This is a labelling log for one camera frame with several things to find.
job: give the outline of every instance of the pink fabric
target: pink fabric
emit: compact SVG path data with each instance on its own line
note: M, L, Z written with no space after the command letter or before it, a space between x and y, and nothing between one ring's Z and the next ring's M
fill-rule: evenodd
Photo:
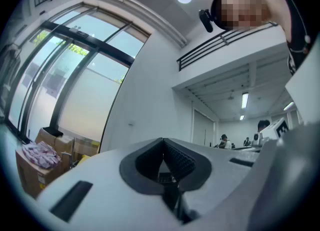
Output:
M61 161L57 152L43 141L38 144L32 142L23 145L22 151L29 161L45 169L52 168Z

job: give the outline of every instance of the black hair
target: black hair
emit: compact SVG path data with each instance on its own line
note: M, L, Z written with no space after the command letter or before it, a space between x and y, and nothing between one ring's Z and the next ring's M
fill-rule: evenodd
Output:
M210 8L210 15L213 19L213 22L223 30L230 30L227 22L221 20L222 16L222 0L213 0Z
M258 130L262 127L268 127L270 125L269 120L260 120L258 123Z

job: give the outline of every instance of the person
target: person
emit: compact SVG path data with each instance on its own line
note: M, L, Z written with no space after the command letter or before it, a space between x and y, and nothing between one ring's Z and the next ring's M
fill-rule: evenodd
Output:
M243 142L244 147L248 147L251 145L251 141L249 141L249 137L246 137L246 140Z
M261 132L264 128L267 128L269 125L269 120L260 120L258 123L258 133Z
M221 136L221 142L224 142L223 145L220 145L219 148L221 149L231 149L232 148L232 143L231 141L228 139L227 135L226 134L223 134Z
M284 31L293 75L309 53L319 32L316 0L213 0L211 20L224 30L248 29L266 22Z

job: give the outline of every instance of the black shirt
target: black shirt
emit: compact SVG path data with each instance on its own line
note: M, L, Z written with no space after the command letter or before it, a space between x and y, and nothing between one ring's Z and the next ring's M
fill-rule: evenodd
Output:
M291 42L288 42L288 67L294 74L300 67L319 32L318 0L286 0L291 15Z

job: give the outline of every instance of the black slot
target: black slot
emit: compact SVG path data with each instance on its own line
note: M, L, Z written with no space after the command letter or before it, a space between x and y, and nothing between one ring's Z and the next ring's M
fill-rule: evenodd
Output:
M252 167L254 165L253 161L246 161L246 160L241 160L238 158L231 158L229 162L237 164L237 165L247 166L247 167Z
M68 222L92 185L86 181L79 181L52 207L50 212L59 219Z

